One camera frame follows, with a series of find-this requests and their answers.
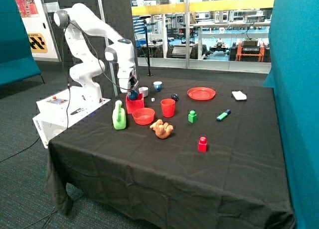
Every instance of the yellow sign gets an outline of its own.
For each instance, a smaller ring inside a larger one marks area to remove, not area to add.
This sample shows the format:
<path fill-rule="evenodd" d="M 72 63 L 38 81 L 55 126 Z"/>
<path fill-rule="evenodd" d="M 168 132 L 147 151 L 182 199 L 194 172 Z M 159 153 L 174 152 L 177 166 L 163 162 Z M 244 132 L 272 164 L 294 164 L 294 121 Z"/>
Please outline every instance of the yellow sign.
<path fill-rule="evenodd" d="M 220 10 L 237 10 L 237 9 L 253 9 L 253 8 L 272 8 L 275 0 L 213 0 L 203 2 L 190 2 L 190 12 L 200 11 L 220 11 Z M 132 15 L 155 15 L 165 13 L 182 13 L 186 11 L 186 4 L 163 4 L 151 6 L 134 6 L 132 7 Z"/>
<path fill-rule="evenodd" d="M 32 53 L 47 53 L 48 48 L 46 47 L 45 40 L 40 33 L 28 34 L 31 52 Z"/>

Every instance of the teal chair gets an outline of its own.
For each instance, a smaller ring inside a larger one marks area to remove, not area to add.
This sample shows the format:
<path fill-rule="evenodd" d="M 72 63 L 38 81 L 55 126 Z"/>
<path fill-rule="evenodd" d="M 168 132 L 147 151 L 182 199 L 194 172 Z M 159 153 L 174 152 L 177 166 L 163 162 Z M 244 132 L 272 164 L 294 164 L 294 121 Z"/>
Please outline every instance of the teal chair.
<path fill-rule="evenodd" d="M 0 86 L 36 75 L 41 72 L 15 0 L 0 0 Z"/>
<path fill-rule="evenodd" d="M 318 0 L 275 0 L 273 87 L 297 229 L 319 229 Z"/>

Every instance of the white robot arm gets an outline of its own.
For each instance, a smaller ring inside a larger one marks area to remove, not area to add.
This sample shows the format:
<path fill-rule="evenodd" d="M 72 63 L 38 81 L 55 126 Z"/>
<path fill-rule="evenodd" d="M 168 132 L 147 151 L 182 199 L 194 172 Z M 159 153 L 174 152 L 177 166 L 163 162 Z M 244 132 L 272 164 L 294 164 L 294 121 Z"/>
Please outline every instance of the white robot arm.
<path fill-rule="evenodd" d="M 57 11 L 54 21 L 65 30 L 65 38 L 72 55 L 82 60 L 70 69 L 73 80 L 84 87 L 87 100 L 100 102 L 102 99 L 99 84 L 92 81 L 105 70 L 105 65 L 90 52 L 82 31 L 91 36 L 109 38 L 113 44 L 105 50 L 105 57 L 111 63 L 119 64 L 118 78 L 121 92 L 126 93 L 138 86 L 134 47 L 130 40 L 124 39 L 111 26 L 100 20 L 88 7 L 76 3 L 72 8 Z"/>

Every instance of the red block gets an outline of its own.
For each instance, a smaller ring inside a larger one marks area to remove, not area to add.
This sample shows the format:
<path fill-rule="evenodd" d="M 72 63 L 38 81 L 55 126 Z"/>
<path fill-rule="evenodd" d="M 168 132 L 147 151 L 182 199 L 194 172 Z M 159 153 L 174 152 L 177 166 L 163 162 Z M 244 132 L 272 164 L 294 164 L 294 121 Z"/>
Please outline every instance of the red block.
<path fill-rule="evenodd" d="M 139 94 L 138 98 L 135 101 L 131 101 L 128 95 L 126 95 L 125 103 L 128 114 L 132 114 L 135 110 L 144 108 L 143 94 Z"/>
<path fill-rule="evenodd" d="M 201 137 L 198 142 L 198 151 L 206 152 L 207 151 L 207 139 L 205 137 Z"/>

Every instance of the orange toy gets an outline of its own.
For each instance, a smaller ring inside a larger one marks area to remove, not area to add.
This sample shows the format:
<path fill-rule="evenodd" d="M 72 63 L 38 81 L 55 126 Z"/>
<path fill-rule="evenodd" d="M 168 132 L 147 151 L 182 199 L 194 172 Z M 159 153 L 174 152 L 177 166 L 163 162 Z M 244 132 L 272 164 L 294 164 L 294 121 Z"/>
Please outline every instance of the orange toy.
<path fill-rule="evenodd" d="M 169 125 L 167 122 L 163 123 L 161 119 L 153 123 L 150 128 L 153 129 L 156 136 L 161 139 L 167 138 L 173 130 L 172 125 Z"/>

